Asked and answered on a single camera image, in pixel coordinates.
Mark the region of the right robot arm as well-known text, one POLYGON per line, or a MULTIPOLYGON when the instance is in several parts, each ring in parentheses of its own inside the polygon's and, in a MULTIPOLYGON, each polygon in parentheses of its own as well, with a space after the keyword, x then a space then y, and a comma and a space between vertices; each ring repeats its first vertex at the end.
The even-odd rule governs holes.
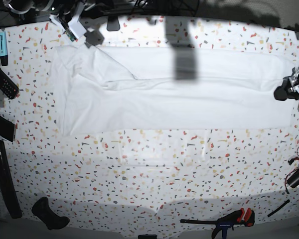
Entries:
POLYGON ((83 9, 87 0, 3 0, 3 5, 15 14, 26 14, 30 10, 58 14, 68 13, 76 7, 83 9))

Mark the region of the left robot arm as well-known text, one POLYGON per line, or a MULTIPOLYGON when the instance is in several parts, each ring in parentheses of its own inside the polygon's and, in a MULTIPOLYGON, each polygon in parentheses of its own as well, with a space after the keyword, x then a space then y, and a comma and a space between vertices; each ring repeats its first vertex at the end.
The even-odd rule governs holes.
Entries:
POLYGON ((290 76, 283 78, 282 84, 274 90, 274 98, 278 101, 299 100, 299 66, 293 68, 290 76))

